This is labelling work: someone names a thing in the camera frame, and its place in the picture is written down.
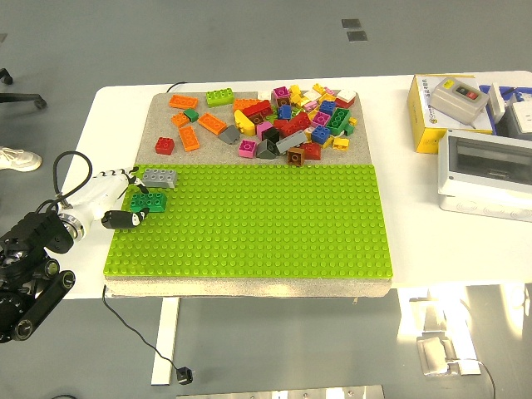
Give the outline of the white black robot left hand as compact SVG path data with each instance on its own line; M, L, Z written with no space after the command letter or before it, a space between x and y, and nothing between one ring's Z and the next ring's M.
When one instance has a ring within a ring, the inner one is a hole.
M74 229L75 236L79 239L89 231L92 223L98 220L108 229L136 227L149 213L147 208L136 213L112 211L111 208L130 185L136 186L142 194L150 193L144 183L134 175L137 170L136 167L108 170L91 177L66 200L67 204L61 205L59 218Z

